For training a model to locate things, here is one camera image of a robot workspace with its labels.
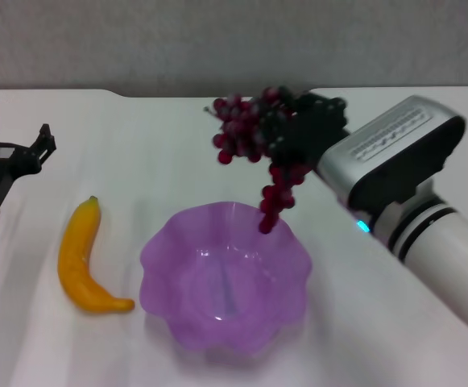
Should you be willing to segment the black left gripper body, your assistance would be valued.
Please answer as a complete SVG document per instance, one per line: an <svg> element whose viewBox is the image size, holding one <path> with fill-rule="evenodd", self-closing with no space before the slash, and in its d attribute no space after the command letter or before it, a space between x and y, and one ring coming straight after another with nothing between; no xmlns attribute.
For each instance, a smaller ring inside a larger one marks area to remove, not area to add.
<svg viewBox="0 0 468 387"><path fill-rule="evenodd" d="M0 143L0 148L11 150L8 157L0 157L0 205L16 180L41 172L43 145L35 142L29 148L17 144Z"/></svg>

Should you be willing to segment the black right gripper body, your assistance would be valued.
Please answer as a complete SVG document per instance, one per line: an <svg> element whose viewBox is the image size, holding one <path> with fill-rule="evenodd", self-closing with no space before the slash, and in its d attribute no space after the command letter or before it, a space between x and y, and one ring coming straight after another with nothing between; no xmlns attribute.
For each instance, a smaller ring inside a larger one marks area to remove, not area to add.
<svg viewBox="0 0 468 387"><path fill-rule="evenodd" d="M324 153L345 139L346 101L306 93L296 99L296 114L284 129L284 164L316 168Z"/></svg>

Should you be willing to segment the dark red grape bunch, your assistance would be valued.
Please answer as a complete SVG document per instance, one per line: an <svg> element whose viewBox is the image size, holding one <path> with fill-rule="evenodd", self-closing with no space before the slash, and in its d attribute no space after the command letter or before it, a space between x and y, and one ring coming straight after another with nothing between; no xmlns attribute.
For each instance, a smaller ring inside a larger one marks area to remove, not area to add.
<svg viewBox="0 0 468 387"><path fill-rule="evenodd" d="M257 163L264 157L269 159L271 184L261 189L259 211L263 217L259 222L259 232L270 233L278 223L280 213L295 206L292 188L304 182L311 168L304 164L276 166L271 161L264 145L263 119L268 115L278 115L290 121L296 112L280 104L276 87L268 87L260 96L250 100L240 94L217 98L205 108L205 112L221 122L219 132L212 138L220 164L229 164L235 157L246 158L251 163Z"/></svg>

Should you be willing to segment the yellow banana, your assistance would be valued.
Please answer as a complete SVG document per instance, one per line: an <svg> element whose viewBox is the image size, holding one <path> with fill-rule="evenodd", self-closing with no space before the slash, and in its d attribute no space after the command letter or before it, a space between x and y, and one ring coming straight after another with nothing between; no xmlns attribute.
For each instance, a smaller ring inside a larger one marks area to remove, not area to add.
<svg viewBox="0 0 468 387"><path fill-rule="evenodd" d="M94 196L82 202L72 213L58 253L60 285L69 300L84 312L128 313L135 308L135 301L111 295L89 271L89 258L100 223L101 208Z"/></svg>

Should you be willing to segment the purple scalloped plastic bowl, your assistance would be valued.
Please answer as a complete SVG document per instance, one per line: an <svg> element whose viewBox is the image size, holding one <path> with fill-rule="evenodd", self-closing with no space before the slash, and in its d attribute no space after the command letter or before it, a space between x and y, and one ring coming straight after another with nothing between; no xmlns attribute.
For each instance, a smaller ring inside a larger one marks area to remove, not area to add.
<svg viewBox="0 0 468 387"><path fill-rule="evenodd" d="M259 231L261 213L215 202L174 214L146 243L142 308L188 350L263 350L300 323L313 262L289 225Z"/></svg>

